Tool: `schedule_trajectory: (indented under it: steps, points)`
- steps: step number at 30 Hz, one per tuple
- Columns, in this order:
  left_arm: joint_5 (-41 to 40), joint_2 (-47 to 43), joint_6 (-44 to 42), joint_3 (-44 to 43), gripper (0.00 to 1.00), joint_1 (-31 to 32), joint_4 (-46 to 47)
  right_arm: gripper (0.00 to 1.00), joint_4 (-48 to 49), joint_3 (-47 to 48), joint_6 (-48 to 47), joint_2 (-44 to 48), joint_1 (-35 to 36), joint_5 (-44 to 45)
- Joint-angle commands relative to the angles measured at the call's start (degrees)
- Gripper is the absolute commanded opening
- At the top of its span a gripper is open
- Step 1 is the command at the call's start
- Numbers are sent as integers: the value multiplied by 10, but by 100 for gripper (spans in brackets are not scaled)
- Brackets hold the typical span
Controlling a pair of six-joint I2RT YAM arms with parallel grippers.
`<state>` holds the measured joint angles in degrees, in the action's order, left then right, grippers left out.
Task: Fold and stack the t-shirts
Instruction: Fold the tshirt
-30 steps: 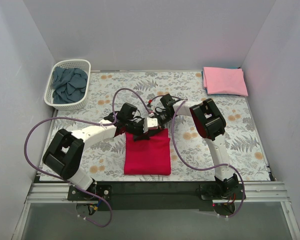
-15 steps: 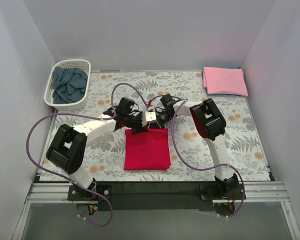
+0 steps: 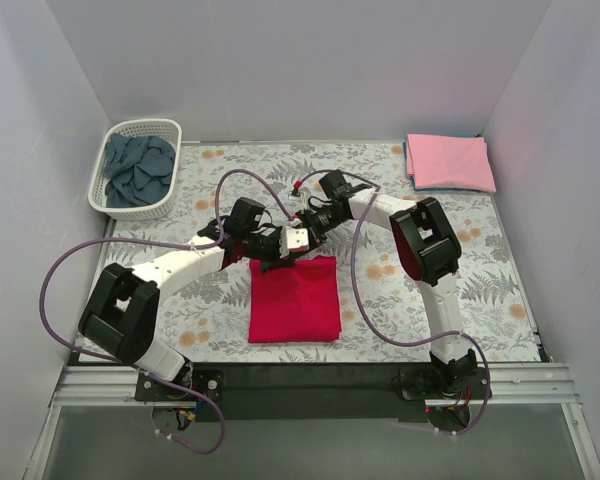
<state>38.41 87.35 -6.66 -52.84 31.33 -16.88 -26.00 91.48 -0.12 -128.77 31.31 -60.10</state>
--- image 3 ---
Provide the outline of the red t shirt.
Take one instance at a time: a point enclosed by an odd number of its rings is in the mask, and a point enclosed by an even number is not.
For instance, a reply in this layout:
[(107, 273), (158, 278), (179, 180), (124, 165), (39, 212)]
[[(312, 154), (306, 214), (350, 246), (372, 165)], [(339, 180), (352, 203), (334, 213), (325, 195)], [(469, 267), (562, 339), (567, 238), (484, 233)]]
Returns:
[(252, 260), (249, 268), (250, 343), (330, 343), (340, 337), (335, 257), (298, 260), (268, 272)]

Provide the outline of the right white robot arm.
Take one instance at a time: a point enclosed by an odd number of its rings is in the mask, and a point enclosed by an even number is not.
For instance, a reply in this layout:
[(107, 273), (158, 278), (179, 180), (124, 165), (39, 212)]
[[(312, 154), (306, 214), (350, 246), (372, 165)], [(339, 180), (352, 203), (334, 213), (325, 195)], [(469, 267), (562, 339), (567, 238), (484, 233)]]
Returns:
[[(296, 214), (298, 226), (308, 231), (309, 248), (327, 240), (327, 233), (347, 221), (356, 221), (351, 246), (350, 276), (354, 297), (367, 327), (382, 341), (402, 348), (428, 344), (434, 389), (444, 397), (455, 397), (478, 370), (476, 345), (463, 332), (464, 320), (456, 294), (460, 242), (441, 204), (433, 197), (407, 201), (382, 194), (380, 186), (363, 179), (352, 185), (341, 170), (316, 171), (327, 199), (321, 207), (306, 201)], [(364, 310), (356, 279), (357, 243), (364, 223), (382, 227), (393, 235), (400, 264), (416, 283), (427, 315), (430, 336), (412, 342), (387, 337)]]

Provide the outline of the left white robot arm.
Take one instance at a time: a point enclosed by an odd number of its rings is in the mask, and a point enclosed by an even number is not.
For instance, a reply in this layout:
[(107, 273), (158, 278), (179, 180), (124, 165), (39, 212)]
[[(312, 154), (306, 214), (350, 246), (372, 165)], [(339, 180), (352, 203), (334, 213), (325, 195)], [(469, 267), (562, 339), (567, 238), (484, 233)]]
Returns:
[(262, 204), (240, 198), (228, 216), (209, 222), (185, 249), (132, 267), (106, 266), (80, 318), (79, 333), (120, 364), (158, 378), (168, 398), (185, 398), (193, 386), (187, 359), (155, 334), (161, 302), (244, 257), (274, 264), (309, 246), (305, 228), (263, 225), (263, 213)]

